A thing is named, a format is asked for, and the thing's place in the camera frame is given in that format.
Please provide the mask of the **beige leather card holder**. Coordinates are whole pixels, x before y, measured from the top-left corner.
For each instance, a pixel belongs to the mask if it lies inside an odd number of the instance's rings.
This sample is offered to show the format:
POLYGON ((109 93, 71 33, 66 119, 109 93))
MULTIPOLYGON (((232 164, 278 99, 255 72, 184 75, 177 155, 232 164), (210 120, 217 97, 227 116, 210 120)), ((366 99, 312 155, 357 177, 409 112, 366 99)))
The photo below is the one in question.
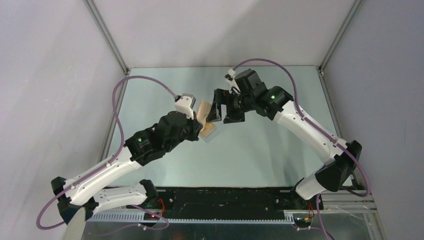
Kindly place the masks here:
POLYGON ((212 104, 206 100, 201 100, 197 109, 196 119, 202 125, 207 122, 207 117, 212 109, 212 104))

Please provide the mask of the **orange credit card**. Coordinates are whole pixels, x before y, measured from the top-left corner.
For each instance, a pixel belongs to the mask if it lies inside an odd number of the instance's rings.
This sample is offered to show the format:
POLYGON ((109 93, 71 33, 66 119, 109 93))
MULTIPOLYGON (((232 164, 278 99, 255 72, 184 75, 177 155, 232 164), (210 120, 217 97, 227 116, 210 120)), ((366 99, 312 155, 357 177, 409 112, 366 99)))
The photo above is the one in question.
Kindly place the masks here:
POLYGON ((216 129, 216 125, 213 123, 206 122, 203 129, 200 131, 200 135, 203 138, 208 137, 214 130, 216 129))

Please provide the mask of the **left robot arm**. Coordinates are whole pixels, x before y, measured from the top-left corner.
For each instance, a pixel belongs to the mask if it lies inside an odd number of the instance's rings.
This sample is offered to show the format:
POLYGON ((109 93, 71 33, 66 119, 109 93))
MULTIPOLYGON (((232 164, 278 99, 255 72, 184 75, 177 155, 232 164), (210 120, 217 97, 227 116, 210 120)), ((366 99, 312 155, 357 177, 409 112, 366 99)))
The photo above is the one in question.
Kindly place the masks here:
POLYGON ((137 131, 124 141, 112 156, 99 162, 86 172, 65 179, 51 181, 58 195, 57 208, 68 224, 80 208, 85 208, 88 220, 96 213, 137 205, 153 208, 158 202, 158 192, 151 180, 142 179, 137 184, 108 188, 118 178, 162 158, 183 141, 198 141, 203 124, 181 112, 171 111, 144 130, 137 131))

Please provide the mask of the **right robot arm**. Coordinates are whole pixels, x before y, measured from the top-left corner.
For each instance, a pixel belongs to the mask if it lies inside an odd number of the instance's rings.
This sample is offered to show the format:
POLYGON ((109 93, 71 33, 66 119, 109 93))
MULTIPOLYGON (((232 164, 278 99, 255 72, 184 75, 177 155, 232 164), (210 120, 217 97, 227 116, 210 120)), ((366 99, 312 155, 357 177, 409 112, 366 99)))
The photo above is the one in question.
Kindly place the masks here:
POLYGON ((230 69, 225 79, 230 88, 214 90, 207 122, 242 123, 246 113, 256 112, 287 128, 322 161, 322 167, 295 185, 295 192, 290 196, 295 208, 304 209, 317 194, 337 192, 343 186, 356 168, 355 162, 362 151, 359 142, 347 142, 324 129, 290 93, 280 86, 267 88, 252 69, 239 74, 230 69))

